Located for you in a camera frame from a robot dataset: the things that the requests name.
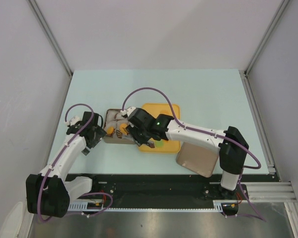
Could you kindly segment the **white paper cup top centre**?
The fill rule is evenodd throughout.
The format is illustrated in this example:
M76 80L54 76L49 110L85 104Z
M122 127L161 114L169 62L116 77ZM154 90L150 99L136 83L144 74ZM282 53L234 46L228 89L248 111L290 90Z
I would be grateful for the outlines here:
M106 120L112 121L112 120L124 120L125 118L122 116L120 111L115 110L109 110L107 112Z

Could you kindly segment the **green cookie front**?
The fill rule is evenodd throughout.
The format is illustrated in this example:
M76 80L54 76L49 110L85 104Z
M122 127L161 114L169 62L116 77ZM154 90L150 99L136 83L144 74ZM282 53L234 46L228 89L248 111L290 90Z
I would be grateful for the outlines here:
M164 141L163 140L160 140L160 141L155 141L155 147L157 148L160 148L164 145Z

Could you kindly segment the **rose gold tin lid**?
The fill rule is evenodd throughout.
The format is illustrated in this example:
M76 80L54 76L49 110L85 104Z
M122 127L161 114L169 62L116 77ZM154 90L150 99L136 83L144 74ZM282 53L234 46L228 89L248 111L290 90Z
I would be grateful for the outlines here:
M218 154L204 147L183 143L176 163L196 174L209 178L218 161Z

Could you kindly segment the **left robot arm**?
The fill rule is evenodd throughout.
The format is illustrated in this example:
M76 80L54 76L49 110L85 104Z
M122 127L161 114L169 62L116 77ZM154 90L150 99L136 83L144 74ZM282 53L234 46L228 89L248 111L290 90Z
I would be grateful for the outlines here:
M64 142L53 161L39 174L26 179L27 210L32 214L63 217L71 202L85 194L95 198L100 186L91 178L79 176L67 182L67 175L80 154L87 155L106 135L102 128L103 117L97 113L84 112L66 123Z

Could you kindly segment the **orange cookie top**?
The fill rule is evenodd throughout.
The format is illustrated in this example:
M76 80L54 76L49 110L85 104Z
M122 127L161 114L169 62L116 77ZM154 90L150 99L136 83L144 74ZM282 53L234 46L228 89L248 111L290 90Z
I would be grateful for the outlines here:
M113 126L109 126L106 128L106 133L108 136L111 136L114 133L114 131L115 131L115 127Z

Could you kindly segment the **metal tongs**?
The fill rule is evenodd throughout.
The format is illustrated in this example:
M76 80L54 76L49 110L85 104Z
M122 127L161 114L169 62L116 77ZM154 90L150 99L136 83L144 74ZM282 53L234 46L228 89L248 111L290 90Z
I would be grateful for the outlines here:
M116 135L121 140L128 140L128 141L134 141L133 138L129 134L125 134L124 132L117 130Z

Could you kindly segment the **orange cookie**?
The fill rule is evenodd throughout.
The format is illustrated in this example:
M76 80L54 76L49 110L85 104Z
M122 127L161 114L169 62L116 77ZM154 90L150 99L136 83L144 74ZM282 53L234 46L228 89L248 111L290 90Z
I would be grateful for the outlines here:
M114 133L114 131L115 131L115 127L113 126L109 126L106 128L106 133L108 136L111 136Z
M126 127L127 127L128 125L126 124L126 123L122 123L122 124L120 124L120 126L119 126L119 130L121 131L121 132L124 132L124 133L126 133L127 131L126 131Z

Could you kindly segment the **rose gold cookie tin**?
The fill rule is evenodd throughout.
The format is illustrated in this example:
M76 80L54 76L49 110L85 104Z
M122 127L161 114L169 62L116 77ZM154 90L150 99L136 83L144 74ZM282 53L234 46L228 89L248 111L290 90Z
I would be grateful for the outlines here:
M116 135L116 131L119 130L119 126L122 123L126 123L127 125L129 125L129 122L127 121L127 119L125 118L124 120L112 120L112 121L107 121L106 120L106 116L107 116L107 112L109 110L115 110L115 111L120 111L119 109L108 109L106 111L106 115L105 115L105 121L104 121L104 126L103 129L106 131L106 128L109 126L113 126L115 127L115 131L111 136L108 136L107 134L104 137L104 141L106 143L111 143L111 144L127 144L127 145L132 145L135 144L135 142L133 141L128 141L128 140L121 140L117 137Z

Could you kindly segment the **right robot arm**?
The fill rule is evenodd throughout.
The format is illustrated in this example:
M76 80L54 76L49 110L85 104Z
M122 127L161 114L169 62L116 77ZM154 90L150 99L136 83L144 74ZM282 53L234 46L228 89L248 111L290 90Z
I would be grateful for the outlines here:
M146 110L136 107L121 110L121 114L128 121L126 131L138 146L150 147L153 139L181 141L211 150L219 157L223 171L220 195L225 199L236 195L238 178L242 174L249 148L237 128L230 126L227 130L214 130L194 127L165 114L153 117Z

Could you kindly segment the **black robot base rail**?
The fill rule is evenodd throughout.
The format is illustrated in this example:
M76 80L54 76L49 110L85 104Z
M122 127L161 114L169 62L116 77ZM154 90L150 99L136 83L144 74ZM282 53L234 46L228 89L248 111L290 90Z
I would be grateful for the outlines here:
M220 186L219 175L90 175L92 189L86 196L104 199L118 209L204 209L215 200L224 202L243 198L245 185L234 191Z

